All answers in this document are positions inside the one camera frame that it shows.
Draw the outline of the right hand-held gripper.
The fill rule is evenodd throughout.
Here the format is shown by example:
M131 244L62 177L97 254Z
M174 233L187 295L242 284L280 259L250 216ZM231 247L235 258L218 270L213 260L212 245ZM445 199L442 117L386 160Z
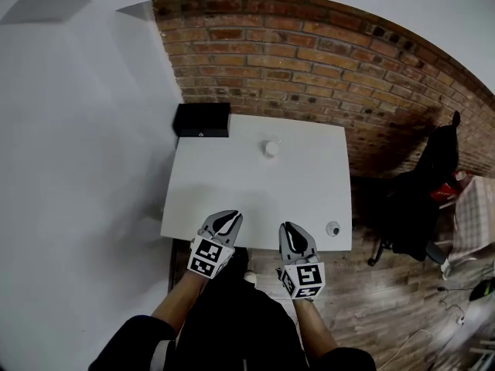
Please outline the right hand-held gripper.
M276 272L288 296L292 300L318 297L325 287L325 271L314 238L292 222L281 224L278 238L282 261Z

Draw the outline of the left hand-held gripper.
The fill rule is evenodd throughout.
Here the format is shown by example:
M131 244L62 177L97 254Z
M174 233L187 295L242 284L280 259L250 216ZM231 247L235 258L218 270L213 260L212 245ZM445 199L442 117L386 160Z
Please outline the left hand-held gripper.
M237 210L208 216L192 242L188 270L208 279L215 278L235 252L234 244L242 223L243 215Z

